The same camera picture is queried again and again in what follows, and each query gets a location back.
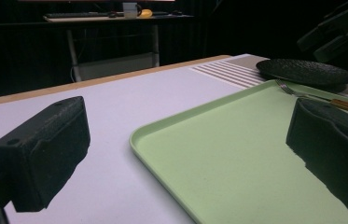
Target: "metal fork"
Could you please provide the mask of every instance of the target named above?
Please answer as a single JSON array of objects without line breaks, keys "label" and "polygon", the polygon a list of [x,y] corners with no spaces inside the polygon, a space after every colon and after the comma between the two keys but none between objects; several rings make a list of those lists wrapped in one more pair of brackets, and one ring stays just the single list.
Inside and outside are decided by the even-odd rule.
[{"label": "metal fork", "polygon": [[290,89],[281,79],[275,79],[275,82],[278,84],[279,87],[281,87],[281,89],[283,91],[285,91],[286,93],[288,93],[290,95],[294,95],[297,97],[305,97],[305,98],[316,98],[319,100],[330,102],[329,99],[324,98],[324,97],[312,95],[312,94],[305,93],[305,92],[294,91],[294,90]]},{"label": "metal fork", "polygon": [[281,87],[281,89],[283,91],[285,91],[286,93],[288,93],[290,95],[294,95],[294,96],[302,97],[302,98],[311,98],[311,99],[316,98],[319,100],[329,102],[331,105],[336,106],[337,108],[344,109],[344,110],[348,111],[348,102],[346,102],[346,101],[342,101],[342,100],[338,100],[338,99],[331,99],[330,100],[328,98],[312,95],[309,93],[294,91],[294,90],[290,89],[281,79],[275,79],[275,82],[278,84],[279,87]]}]

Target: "wooden table edge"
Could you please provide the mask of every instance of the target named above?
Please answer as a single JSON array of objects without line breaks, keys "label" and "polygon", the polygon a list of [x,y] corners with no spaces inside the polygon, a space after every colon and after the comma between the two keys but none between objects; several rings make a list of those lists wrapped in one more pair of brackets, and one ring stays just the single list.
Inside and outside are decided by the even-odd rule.
[{"label": "wooden table edge", "polygon": [[92,86],[92,85],[98,85],[98,84],[105,83],[105,82],[116,81],[116,80],[120,80],[120,79],[128,78],[128,77],[137,77],[137,76],[141,76],[141,75],[145,75],[145,74],[149,74],[149,73],[153,73],[153,72],[159,72],[159,71],[164,71],[164,70],[168,70],[168,69],[189,66],[189,65],[193,65],[193,64],[197,64],[197,63],[208,63],[211,61],[221,60],[221,59],[225,59],[225,58],[229,58],[229,57],[231,57],[231,56],[218,55],[218,56],[214,56],[214,57],[208,57],[208,58],[188,61],[188,62],[184,62],[184,63],[174,63],[174,64],[164,65],[164,66],[160,66],[160,67],[154,67],[154,68],[144,69],[144,70],[140,70],[140,71],[119,74],[119,75],[110,76],[110,77],[100,77],[100,78],[95,78],[95,79],[91,79],[91,80],[70,83],[70,84],[65,84],[65,85],[61,85],[61,86],[49,87],[49,88],[35,90],[35,91],[26,91],[26,92],[21,92],[21,93],[16,93],[16,94],[0,96],[0,104],[18,101],[18,100],[23,100],[23,99],[28,99],[28,98],[42,96],[42,95],[48,95],[48,94],[52,94],[52,93],[56,93],[56,92],[60,92],[60,91],[70,91],[70,90],[80,89],[80,88],[84,88],[84,87],[88,87],[88,86]]}]

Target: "light green tray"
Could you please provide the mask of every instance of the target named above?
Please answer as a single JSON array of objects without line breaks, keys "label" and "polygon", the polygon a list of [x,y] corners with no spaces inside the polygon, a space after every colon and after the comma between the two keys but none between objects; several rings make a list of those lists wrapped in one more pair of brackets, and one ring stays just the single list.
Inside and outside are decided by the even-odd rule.
[{"label": "light green tray", "polygon": [[141,127],[132,149],[196,222],[348,224],[343,203],[285,144],[295,102],[268,81]]}]

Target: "desk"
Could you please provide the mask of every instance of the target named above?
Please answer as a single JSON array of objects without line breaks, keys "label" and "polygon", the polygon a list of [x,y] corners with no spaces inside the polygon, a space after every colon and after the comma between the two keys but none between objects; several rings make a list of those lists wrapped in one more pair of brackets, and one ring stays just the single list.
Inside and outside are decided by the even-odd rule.
[{"label": "desk", "polygon": [[76,95],[85,99],[91,136],[87,157],[49,207],[21,214],[10,203],[10,222],[192,223],[132,153],[130,134],[149,122],[246,88],[207,75],[213,65],[219,70],[227,61],[241,60],[252,67],[262,59],[219,56],[0,97],[0,137],[47,105]]},{"label": "desk", "polygon": [[[96,18],[63,18],[63,19],[49,19],[45,17],[46,21],[50,22],[74,22],[74,21],[106,21],[108,23],[113,21],[147,21],[147,20],[158,20],[158,19],[168,19],[168,20],[176,20],[180,18],[192,18],[191,16],[175,16],[175,15],[168,15],[168,16],[156,16],[156,17],[150,17],[150,18],[134,18],[134,19],[126,19],[124,17],[117,17],[117,18],[108,18],[108,17],[96,17]],[[74,47],[74,39],[72,36],[72,31],[67,30],[66,31],[68,44],[69,44],[69,50],[71,52],[71,58],[72,58],[72,65],[73,65],[73,71],[74,71],[74,77],[75,81],[83,81],[87,79],[91,79],[92,77],[85,78],[86,75],[81,75],[79,70],[79,64],[77,63],[77,53]],[[160,48],[159,48],[159,26],[157,24],[152,25],[152,52],[151,52],[151,67],[158,67],[160,66]],[[139,58],[135,57],[135,59],[127,59],[124,66],[120,66],[118,70],[124,70],[124,71],[131,71],[131,70],[141,70],[144,68],[148,68],[147,66],[149,63],[147,62],[147,58],[149,56],[138,56]],[[103,75],[108,76],[109,74],[106,73],[106,71],[102,72],[101,76]]]}]

